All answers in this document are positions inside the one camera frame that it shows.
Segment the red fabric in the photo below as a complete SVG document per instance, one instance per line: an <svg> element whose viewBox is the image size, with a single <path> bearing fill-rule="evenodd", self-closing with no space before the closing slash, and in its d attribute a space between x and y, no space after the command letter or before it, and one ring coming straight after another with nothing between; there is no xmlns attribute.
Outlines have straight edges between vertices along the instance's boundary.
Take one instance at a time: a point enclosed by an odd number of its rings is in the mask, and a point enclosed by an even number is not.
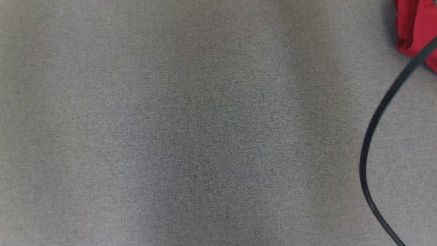
<svg viewBox="0 0 437 246"><path fill-rule="evenodd" d="M437 6L432 0L394 0L398 8L398 50L414 57L437 36ZM437 73L437 50L426 63Z"/></svg>

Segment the black cord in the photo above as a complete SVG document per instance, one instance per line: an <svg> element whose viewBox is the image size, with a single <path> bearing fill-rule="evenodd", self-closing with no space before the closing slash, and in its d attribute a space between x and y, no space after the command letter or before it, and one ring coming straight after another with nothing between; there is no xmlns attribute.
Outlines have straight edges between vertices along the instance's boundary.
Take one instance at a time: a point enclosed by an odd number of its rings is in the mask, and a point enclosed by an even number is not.
<svg viewBox="0 0 437 246"><path fill-rule="evenodd" d="M360 156L360 182L361 188L363 190L364 197L366 198L367 204L369 204L370 210L372 210L378 222L382 225L384 230L390 235L390 237L397 243L399 246L405 246L402 240L396 235L396 233L392 230L392 228L387 224L381 213L376 208L375 202L370 195L369 187L367 185L367 177L366 177L366 164L367 164L367 156L369 154L370 142L372 141L373 133L375 133L376 126L378 125L379 120L381 119L382 114L385 109L399 91L401 86L407 80L407 78L414 72L414 70L437 48L437 37L435 37L430 43L423 48L416 57L414 57L410 63L404 68L401 74L396 78L395 82L393 82L392 86L388 89L382 101L379 103L378 108L375 111L372 119L370 120L369 126L367 127L366 135L364 136L363 146L361 147L361 156Z"/></svg>

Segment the gray upholstery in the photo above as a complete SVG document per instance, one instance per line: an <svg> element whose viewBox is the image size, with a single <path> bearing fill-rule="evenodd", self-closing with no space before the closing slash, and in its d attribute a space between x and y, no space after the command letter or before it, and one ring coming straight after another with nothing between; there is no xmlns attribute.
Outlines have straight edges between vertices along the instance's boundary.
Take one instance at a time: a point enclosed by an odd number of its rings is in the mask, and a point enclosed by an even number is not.
<svg viewBox="0 0 437 246"><path fill-rule="evenodd" d="M409 61L391 0L0 0L0 245L394 245L361 194ZM369 185L437 241L437 76Z"/></svg>

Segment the gray fabric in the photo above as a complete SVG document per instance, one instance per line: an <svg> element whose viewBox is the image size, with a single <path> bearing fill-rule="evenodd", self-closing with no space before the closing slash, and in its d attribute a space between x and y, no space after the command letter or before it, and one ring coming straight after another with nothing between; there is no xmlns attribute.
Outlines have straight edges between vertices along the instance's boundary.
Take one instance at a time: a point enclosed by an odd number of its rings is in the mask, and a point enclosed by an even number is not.
<svg viewBox="0 0 437 246"><path fill-rule="evenodd" d="M0 245L394 245L367 123L408 58L391 0L0 0ZM437 76L369 183L437 241Z"/></svg>

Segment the folded red fabric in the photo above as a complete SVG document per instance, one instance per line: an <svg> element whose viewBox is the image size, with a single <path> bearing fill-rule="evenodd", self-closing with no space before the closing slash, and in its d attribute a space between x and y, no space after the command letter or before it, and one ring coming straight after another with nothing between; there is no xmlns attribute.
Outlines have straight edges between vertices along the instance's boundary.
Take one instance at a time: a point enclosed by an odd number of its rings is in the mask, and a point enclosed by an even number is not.
<svg viewBox="0 0 437 246"><path fill-rule="evenodd" d="M437 36L437 6L433 0L394 0L398 8L398 50L414 57ZM437 73L437 50L426 63Z"/></svg>

